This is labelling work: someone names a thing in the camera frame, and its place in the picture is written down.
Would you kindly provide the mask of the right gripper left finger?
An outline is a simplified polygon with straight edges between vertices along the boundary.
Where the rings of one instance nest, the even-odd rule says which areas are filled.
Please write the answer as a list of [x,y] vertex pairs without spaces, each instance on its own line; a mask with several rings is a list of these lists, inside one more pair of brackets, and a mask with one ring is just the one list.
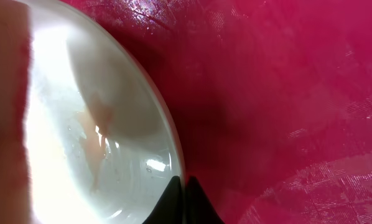
[[150,215],[142,224],[182,224],[184,202],[179,176],[173,176]]

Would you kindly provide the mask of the green yellow sponge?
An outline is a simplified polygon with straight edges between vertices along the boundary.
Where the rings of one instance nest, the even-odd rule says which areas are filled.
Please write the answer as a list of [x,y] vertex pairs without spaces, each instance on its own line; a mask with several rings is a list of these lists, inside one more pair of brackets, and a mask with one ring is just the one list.
[[29,8],[0,0],[0,223],[30,223],[23,143],[29,64]]

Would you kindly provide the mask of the white plate with stain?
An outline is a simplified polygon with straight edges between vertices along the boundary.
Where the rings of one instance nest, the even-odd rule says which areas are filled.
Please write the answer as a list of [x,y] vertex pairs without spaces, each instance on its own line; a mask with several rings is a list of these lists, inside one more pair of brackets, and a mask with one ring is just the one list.
[[25,119],[35,223],[143,223],[184,173],[167,107],[110,34],[60,1],[28,1]]

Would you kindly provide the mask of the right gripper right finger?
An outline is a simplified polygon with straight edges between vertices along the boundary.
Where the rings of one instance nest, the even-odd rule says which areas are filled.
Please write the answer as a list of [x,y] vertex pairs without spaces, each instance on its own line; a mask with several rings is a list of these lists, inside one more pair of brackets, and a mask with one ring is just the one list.
[[224,224],[194,176],[190,176],[186,184],[185,204],[188,224]]

